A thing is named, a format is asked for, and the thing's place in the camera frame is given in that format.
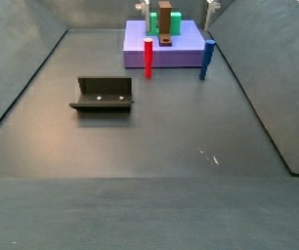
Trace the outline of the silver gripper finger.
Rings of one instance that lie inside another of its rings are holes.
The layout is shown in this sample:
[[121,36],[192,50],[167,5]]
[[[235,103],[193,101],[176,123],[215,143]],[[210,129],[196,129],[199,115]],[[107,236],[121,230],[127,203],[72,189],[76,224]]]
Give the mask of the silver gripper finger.
[[210,30],[211,16],[214,15],[215,11],[219,8],[220,8],[220,3],[218,2],[218,0],[208,0],[208,11],[207,11],[204,31]]
[[136,4],[136,10],[143,13],[145,16],[145,24],[147,24],[147,31],[151,31],[151,21],[149,21],[149,13],[151,13],[151,4],[149,0],[140,0]]

